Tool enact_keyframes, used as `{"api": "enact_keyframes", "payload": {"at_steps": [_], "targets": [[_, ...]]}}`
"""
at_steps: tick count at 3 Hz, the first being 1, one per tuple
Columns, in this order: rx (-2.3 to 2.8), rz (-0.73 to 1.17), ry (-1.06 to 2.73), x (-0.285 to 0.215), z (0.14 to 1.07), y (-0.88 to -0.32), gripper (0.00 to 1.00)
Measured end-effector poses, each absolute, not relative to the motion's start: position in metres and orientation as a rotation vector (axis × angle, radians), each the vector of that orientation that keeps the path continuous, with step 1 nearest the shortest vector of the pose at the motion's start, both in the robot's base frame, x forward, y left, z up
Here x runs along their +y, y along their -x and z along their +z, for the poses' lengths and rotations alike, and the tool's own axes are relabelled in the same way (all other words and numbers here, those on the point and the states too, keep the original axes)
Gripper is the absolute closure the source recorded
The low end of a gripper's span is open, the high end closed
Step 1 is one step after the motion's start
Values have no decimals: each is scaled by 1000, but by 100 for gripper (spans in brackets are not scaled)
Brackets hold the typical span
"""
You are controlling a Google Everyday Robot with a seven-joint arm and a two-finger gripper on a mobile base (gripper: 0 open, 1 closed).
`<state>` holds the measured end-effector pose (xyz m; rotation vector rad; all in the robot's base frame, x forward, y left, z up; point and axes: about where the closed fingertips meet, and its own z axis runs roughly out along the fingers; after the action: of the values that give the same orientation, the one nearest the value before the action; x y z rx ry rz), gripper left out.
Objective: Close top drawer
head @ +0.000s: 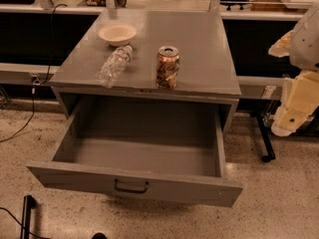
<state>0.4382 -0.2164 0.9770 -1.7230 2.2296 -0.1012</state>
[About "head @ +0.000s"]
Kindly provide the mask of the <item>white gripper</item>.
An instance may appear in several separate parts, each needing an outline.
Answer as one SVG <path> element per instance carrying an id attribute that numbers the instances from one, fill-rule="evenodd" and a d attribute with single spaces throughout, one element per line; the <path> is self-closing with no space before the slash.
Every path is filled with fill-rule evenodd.
<path id="1" fill-rule="evenodd" d="M 290 54 L 291 30 L 277 40 L 268 54 L 282 58 Z M 302 71 L 292 82 L 287 105 L 281 105 L 273 118 L 271 131 L 277 136 L 288 136 L 300 128 L 319 106 L 319 73 Z"/>

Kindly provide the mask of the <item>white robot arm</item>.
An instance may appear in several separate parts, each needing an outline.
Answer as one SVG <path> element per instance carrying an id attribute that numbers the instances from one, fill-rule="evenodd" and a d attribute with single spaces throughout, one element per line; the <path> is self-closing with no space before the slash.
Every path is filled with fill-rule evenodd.
<path id="1" fill-rule="evenodd" d="M 274 57 L 289 57 L 300 69 L 294 79 L 284 80 L 281 105 L 277 109 L 271 131 L 288 136 L 300 128 L 319 107 L 319 6 L 313 6 L 268 50 Z"/>

